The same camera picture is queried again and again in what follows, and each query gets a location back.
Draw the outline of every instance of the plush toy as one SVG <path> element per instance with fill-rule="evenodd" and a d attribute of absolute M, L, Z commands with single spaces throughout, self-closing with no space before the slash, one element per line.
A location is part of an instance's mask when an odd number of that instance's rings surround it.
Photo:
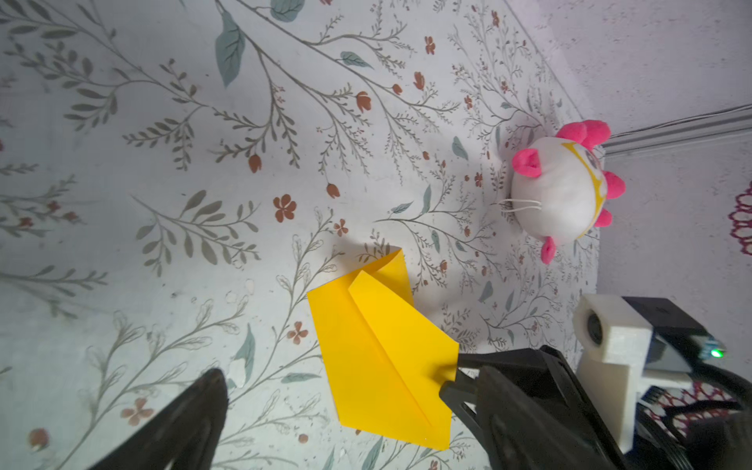
<path fill-rule="evenodd" d="M 543 137 L 512 159 L 511 202 L 522 228 L 543 242 L 541 260 L 549 264 L 556 247 L 611 225 L 606 199 L 624 194 L 624 181 L 603 171 L 593 148 L 611 136 L 602 121 L 570 123 L 556 137 Z"/>

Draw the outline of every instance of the red flower print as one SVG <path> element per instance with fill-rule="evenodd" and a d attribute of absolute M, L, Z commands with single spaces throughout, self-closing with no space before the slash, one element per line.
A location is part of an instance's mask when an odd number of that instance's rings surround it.
<path fill-rule="evenodd" d="M 344 226 L 344 219 L 340 219 L 339 223 L 334 224 L 334 230 L 337 231 L 337 235 L 342 236 L 343 234 L 347 234 L 349 229 Z"/>
<path fill-rule="evenodd" d="M 256 154 L 251 155 L 248 159 L 248 166 L 253 173 L 256 173 L 261 169 L 261 157 Z"/>
<path fill-rule="evenodd" d="M 138 423 L 141 421 L 141 419 L 147 419 L 151 417 L 152 414 L 154 414 L 154 410 L 152 408 L 147 408 L 144 410 L 144 405 L 146 405 L 146 399 L 141 397 L 136 399 L 135 401 L 136 409 L 133 408 L 125 408 L 120 412 L 121 418 L 130 418 L 128 420 L 128 424 L 131 426 L 138 426 Z"/>
<path fill-rule="evenodd" d="M 416 88 L 423 89 L 426 85 L 426 78 L 420 72 L 415 72 L 415 81 L 413 82 Z"/>
<path fill-rule="evenodd" d="M 335 186 L 334 184 L 327 184 L 326 185 L 326 194 L 330 195 L 332 199 L 339 197 L 339 188 Z"/>
<path fill-rule="evenodd" d="M 291 220 L 295 218 L 293 212 L 295 212 L 298 205 L 292 200 L 292 198 L 290 198 L 289 194 L 282 196 L 281 200 L 279 198 L 274 198 L 274 206 L 279 209 L 277 213 L 274 214 L 279 223 L 282 223 L 285 217 Z"/>
<path fill-rule="evenodd" d="M 355 102 L 358 104 L 361 113 L 371 110 L 371 99 L 368 97 L 368 93 L 360 92 L 355 95 Z"/>
<path fill-rule="evenodd" d="M 729 214 L 731 236 L 739 240 L 742 253 L 752 256 L 752 182 L 746 191 L 736 196 L 735 209 Z"/>
<path fill-rule="evenodd" d="M 300 344 L 300 338 L 305 338 L 308 336 L 308 330 L 304 329 L 303 331 L 300 331 L 300 328 L 303 326 L 302 322 L 295 322 L 295 329 L 291 329 L 287 332 L 287 337 L 291 338 L 293 340 L 293 343 Z"/>
<path fill-rule="evenodd" d="M 45 428 L 32 429 L 27 439 L 34 451 L 40 451 L 50 445 L 50 433 Z"/>
<path fill-rule="evenodd" d="M 431 36 L 426 36 L 426 54 L 433 55 L 433 51 L 436 50 L 436 44 L 433 43 Z"/>

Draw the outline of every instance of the stuffed animal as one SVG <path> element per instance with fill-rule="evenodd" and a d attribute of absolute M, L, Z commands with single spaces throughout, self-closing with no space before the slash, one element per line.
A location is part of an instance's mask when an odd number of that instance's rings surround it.
<path fill-rule="evenodd" d="M 624 181 L 603 171 L 593 148 L 611 136 L 602 121 L 570 123 L 556 137 L 543 137 L 512 159 L 511 202 L 517 221 L 543 242 L 541 261 L 549 264 L 556 247 L 611 225 L 606 199 L 624 194 Z"/>

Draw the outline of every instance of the printed leaf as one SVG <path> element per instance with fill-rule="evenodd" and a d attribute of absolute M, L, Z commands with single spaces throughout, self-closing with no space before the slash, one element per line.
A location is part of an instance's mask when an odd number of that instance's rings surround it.
<path fill-rule="evenodd" d="M 460 158 L 463 158 L 465 160 L 468 159 L 468 153 L 465 151 L 465 148 L 462 146 L 462 142 L 459 141 L 459 137 L 455 137 L 454 140 L 452 141 L 452 152 L 454 152 L 454 154 Z"/>
<path fill-rule="evenodd" d="M 138 232 L 136 232 L 136 240 L 141 240 L 143 237 L 149 235 L 151 231 L 154 229 L 154 225 L 145 225 L 138 229 Z"/>
<path fill-rule="evenodd" d="M 320 378 L 320 375 L 316 374 L 308 374 L 306 372 L 293 372 L 291 374 L 287 374 L 282 378 L 283 384 L 289 384 L 291 382 L 305 382 L 309 381 L 312 378 Z"/>
<path fill-rule="evenodd" d="M 436 253 L 441 253 L 441 246 L 438 243 L 438 233 L 435 230 L 431 231 L 431 240 L 433 241 L 433 247 L 436 249 Z"/>
<path fill-rule="evenodd" d="M 75 35 L 76 31 L 71 29 L 53 29 L 42 33 L 42 39 L 63 39 Z"/>
<path fill-rule="evenodd" d="M 204 207 L 198 209 L 195 214 L 193 214 L 191 222 L 195 222 L 196 219 L 198 219 L 202 215 L 213 214 L 217 212 L 221 207 L 222 201 L 214 201 L 212 203 L 206 204 Z"/>
<path fill-rule="evenodd" d="M 378 454 L 381 451 L 382 442 L 384 442 L 384 438 L 380 437 L 378 441 L 376 441 L 376 444 L 374 444 L 374 447 L 371 447 L 371 450 L 368 451 L 368 455 L 365 456 L 365 460 L 363 460 L 362 470 L 374 470 L 376 461 L 378 460 Z"/>
<path fill-rule="evenodd" d="M 190 196 L 190 199 L 188 199 L 188 202 L 186 202 L 186 207 L 183 208 L 183 212 L 181 212 L 180 215 L 182 216 L 183 214 L 186 213 L 186 211 L 190 211 L 193 208 L 197 208 L 199 204 L 201 204 L 201 202 L 204 200 L 205 197 L 206 197 L 206 191 L 204 190 L 198 191 L 193 196 Z"/>
<path fill-rule="evenodd" d="M 332 447 L 332 452 L 329 454 L 329 458 L 326 459 L 326 462 L 324 463 L 324 467 L 322 467 L 321 470 L 332 470 L 333 466 L 334 466 L 334 448 Z"/>
<path fill-rule="evenodd" d="M 225 87 L 238 76 L 244 50 L 245 36 L 243 36 L 240 27 L 235 24 L 232 15 L 228 11 L 223 12 L 222 32 L 214 42 L 214 52 L 217 55 L 217 66 L 220 69 Z"/>
<path fill-rule="evenodd" d="M 392 214 L 400 214 L 401 212 L 405 212 L 412 205 L 413 205 L 412 202 L 406 202 L 404 204 L 400 204 L 397 207 L 392 209 Z"/>
<path fill-rule="evenodd" d="M 250 332 L 250 323 L 248 323 L 248 333 L 245 335 L 245 341 L 235 354 L 233 359 L 242 359 L 245 361 L 245 384 L 250 380 L 250 374 L 253 372 L 253 358 L 256 354 L 256 339 Z"/>
<path fill-rule="evenodd" d="M 217 255 L 205 239 L 201 240 L 201 254 L 204 255 L 204 258 L 206 258 L 211 264 L 217 264 Z"/>
<path fill-rule="evenodd" d="M 193 258 L 193 241 L 190 239 L 190 235 L 188 235 L 187 233 L 183 247 L 185 247 L 186 255 L 188 255 L 189 258 Z"/>
<path fill-rule="evenodd" d="M 420 215 L 425 214 L 431 208 L 431 185 L 429 184 L 426 191 L 423 193 L 423 210 Z"/>
<path fill-rule="evenodd" d="M 340 55 L 345 65 L 355 65 L 356 67 L 371 67 L 365 60 L 354 52 L 343 51 Z"/>
<path fill-rule="evenodd" d="M 271 0 L 271 15 L 277 21 L 289 23 L 303 9 L 305 0 Z"/>
<path fill-rule="evenodd" d="M 493 286 L 491 285 L 491 281 L 487 280 L 486 285 L 483 288 L 483 292 L 481 293 L 481 297 L 478 299 L 478 301 L 485 302 L 486 299 L 488 299 L 492 295 L 493 295 Z"/>
<path fill-rule="evenodd" d="M 512 292 L 511 292 L 511 293 L 509 294 L 509 297 L 507 297 L 507 303 L 506 303 L 506 305 L 505 305 L 505 307 L 506 307 L 507 311 L 510 311 L 510 310 L 511 310 L 511 308 L 512 308 L 512 300 L 514 300 L 514 291 L 512 291 Z"/>

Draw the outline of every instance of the printed flower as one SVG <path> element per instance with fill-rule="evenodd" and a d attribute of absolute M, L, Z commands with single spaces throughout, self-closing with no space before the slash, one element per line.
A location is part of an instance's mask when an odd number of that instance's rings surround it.
<path fill-rule="evenodd" d="M 436 50 L 436 44 L 433 43 L 431 36 L 426 36 L 426 54 L 433 55 L 433 51 Z"/>
<path fill-rule="evenodd" d="M 339 223 L 334 224 L 334 230 L 337 231 L 337 235 L 339 236 L 342 236 L 342 234 L 347 234 L 347 232 L 350 231 L 350 229 L 344 226 L 344 219 L 340 219 Z"/>
<path fill-rule="evenodd" d="M 303 326 L 302 322 L 295 322 L 295 329 L 291 329 L 287 332 L 287 337 L 291 338 L 293 340 L 293 343 L 300 344 L 300 338 L 305 338 L 308 336 L 308 330 L 304 329 L 303 331 L 300 331 L 300 328 Z"/>
<path fill-rule="evenodd" d="M 151 417 L 152 414 L 154 414 L 154 410 L 152 408 L 147 408 L 144 410 L 144 405 L 146 405 L 145 398 L 141 397 L 136 399 L 135 404 L 135 410 L 133 408 L 126 408 L 120 412 L 121 418 L 130 418 L 128 420 L 128 424 L 130 424 L 131 426 L 138 426 L 138 423 L 141 421 L 141 419 L 147 419 Z"/>
<path fill-rule="evenodd" d="M 371 99 L 368 97 L 368 93 L 360 92 L 355 95 L 355 102 L 358 104 L 361 113 L 371 110 Z"/>
<path fill-rule="evenodd" d="M 274 198 L 274 206 L 279 209 L 277 213 L 274 214 L 279 223 L 281 223 L 285 217 L 291 220 L 295 218 L 293 212 L 295 212 L 298 205 L 292 200 L 292 198 L 290 198 L 289 194 L 282 196 L 281 200 L 279 198 Z"/>
<path fill-rule="evenodd" d="M 335 186 L 334 184 L 327 184 L 326 185 L 326 194 L 330 195 L 332 199 L 339 197 L 339 188 Z"/>
<path fill-rule="evenodd" d="M 32 429 L 28 440 L 32 450 L 38 452 L 50 445 L 50 433 L 45 428 Z"/>
<path fill-rule="evenodd" d="M 256 154 L 251 155 L 248 159 L 248 166 L 253 173 L 256 173 L 261 169 L 261 157 Z"/>
<path fill-rule="evenodd" d="M 420 72 L 415 72 L 415 81 L 413 82 L 413 85 L 415 85 L 418 89 L 423 89 L 423 87 L 426 85 L 426 78 L 421 74 Z"/>

